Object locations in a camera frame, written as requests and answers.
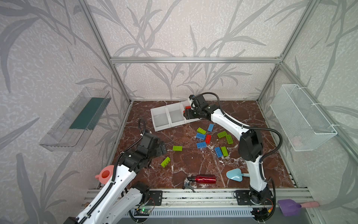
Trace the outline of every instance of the white divided tray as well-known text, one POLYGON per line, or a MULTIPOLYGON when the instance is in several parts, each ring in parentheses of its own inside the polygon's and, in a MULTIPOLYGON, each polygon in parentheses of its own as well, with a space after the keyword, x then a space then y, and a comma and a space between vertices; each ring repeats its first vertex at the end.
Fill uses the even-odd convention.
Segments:
POLYGON ((198 118, 190 120, 186 120, 184 118, 183 111, 185 110, 184 108, 186 106, 190 106, 190 103, 188 101, 168 104, 165 106, 150 109, 154 130, 157 132, 160 130, 199 120, 198 118))

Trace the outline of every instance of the black mounting plate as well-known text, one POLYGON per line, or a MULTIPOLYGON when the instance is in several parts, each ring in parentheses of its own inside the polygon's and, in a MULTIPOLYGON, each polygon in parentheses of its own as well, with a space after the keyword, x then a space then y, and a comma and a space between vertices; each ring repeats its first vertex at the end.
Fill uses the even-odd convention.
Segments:
POLYGON ((149 198, 153 198, 154 201, 150 199, 146 205, 159 206, 163 198, 163 191, 149 191, 149 198))
MULTIPOLYGON (((237 205, 255 205, 250 200, 250 191, 249 190, 236 190, 234 191, 234 196, 237 200, 237 205)), ((270 200, 273 200, 272 192, 270 191, 270 200)), ((271 205, 271 202, 267 199, 263 202, 264 205, 271 205)))

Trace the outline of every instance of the pink watering can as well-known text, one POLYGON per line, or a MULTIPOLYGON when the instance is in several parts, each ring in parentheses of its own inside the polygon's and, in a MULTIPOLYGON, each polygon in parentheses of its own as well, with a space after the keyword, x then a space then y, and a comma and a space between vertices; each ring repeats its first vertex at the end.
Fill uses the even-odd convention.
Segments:
POLYGON ((101 184, 106 184, 113 175, 113 168, 114 165, 106 166, 95 178, 99 180, 101 184))

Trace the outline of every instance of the green lego brick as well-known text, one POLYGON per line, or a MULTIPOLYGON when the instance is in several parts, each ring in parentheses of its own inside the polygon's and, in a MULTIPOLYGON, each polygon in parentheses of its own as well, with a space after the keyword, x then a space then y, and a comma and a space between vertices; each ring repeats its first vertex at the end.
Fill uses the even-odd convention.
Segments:
POLYGON ((225 136, 227 136, 226 131, 218 133, 218 138, 222 138, 222 137, 225 137, 225 136))
POLYGON ((232 140, 232 137, 231 137, 231 135, 226 135, 226 141, 227 141, 227 143, 229 144, 229 145, 231 145, 232 143, 234 143, 234 141, 232 140))
POLYGON ((226 147, 225 147, 225 146, 221 147, 221 151, 223 152, 223 156, 224 156, 224 157, 229 156, 229 154, 227 153, 227 150, 226 150, 226 147))
POLYGON ((183 151, 182 146, 173 146, 173 151, 183 151))
POLYGON ((197 132, 199 132, 200 134, 206 134, 206 131, 202 128, 198 128, 197 132))
POLYGON ((164 167, 166 167, 166 165, 168 165, 169 162, 170 162, 170 158, 167 157, 160 165, 164 168, 164 167))

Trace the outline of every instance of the blue lego brick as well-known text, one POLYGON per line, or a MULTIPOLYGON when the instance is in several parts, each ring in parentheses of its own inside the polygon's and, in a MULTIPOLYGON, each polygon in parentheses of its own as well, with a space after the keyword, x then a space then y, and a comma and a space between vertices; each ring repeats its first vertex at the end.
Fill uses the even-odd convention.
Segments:
POLYGON ((223 157, 223 153, 221 152, 220 147, 216 147, 215 152, 218 158, 223 157))
POLYGON ((213 124, 209 124, 208 132, 212 132, 212 131, 213 131, 213 127, 214 127, 213 124))
POLYGON ((197 133, 197 135, 195 137, 199 138, 201 140, 205 140, 205 135, 204 134, 197 133))
POLYGON ((198 148, 206 148, 206 143, 205 142, 199 142, 199 143, 197 143, 197 147, 198 148))

